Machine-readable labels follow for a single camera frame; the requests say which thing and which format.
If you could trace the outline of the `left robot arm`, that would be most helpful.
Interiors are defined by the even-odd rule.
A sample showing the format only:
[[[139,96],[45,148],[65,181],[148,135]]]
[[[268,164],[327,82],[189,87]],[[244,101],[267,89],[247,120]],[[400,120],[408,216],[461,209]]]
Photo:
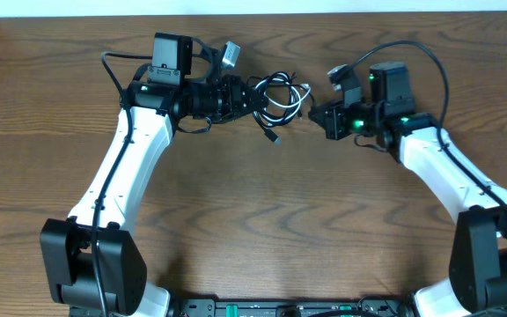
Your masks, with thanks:
[[[93,316],[168,314],[170,293],[148,281],[133,237],[155,165],[181,119],[224,124],[268,104],[232,74],[237,44],[196,52],[197,43],[195,37],[157,33],[129,84],[118,86],[114,139],[90,187],[64,220],[51,218],[41,229],[54,302]]]

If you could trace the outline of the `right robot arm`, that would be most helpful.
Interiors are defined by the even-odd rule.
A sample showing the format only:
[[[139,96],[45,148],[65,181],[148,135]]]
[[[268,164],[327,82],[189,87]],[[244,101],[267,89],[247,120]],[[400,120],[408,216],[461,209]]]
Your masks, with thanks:
[[[327,75],[342,96],[313,107],[310,120],[328,139],[375,138],[373,149],[415,173],[456,225],[448,277],[414,291],[397,314],[507,315],[507,189],[478,169],[432,114],[417,112],[405,63],[370,67],[370,100],[349,65]]]

